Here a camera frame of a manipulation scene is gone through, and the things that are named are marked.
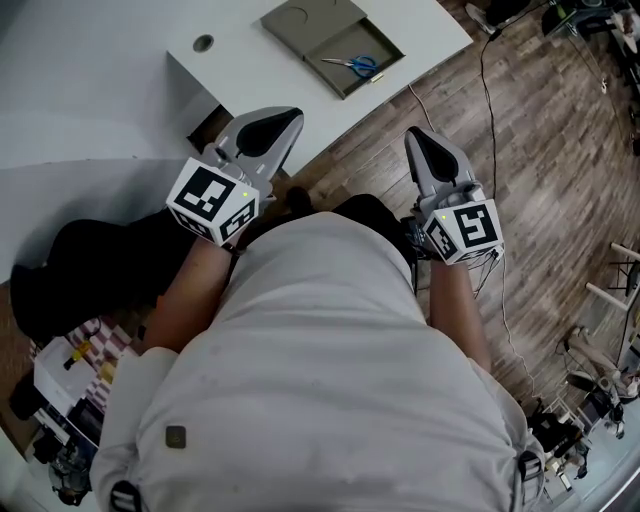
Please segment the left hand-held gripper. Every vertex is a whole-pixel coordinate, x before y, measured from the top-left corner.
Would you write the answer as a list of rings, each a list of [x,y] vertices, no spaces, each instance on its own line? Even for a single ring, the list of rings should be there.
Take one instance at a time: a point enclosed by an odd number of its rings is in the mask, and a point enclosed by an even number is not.
[[[304,126],[301,109],[266,107],[232,119],[184,164],[166,206],[184,228],[222,247],[275,201],[272,179]]]

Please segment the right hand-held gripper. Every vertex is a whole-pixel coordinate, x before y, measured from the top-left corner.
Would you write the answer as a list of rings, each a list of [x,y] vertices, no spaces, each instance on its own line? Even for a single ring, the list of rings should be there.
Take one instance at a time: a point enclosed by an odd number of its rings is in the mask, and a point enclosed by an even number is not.
[[[502,246],[495,201],[485,196],[466,154],[417,126],[407,130],[404,144],[419,195],[403,225],[419,256],[456,264]]]

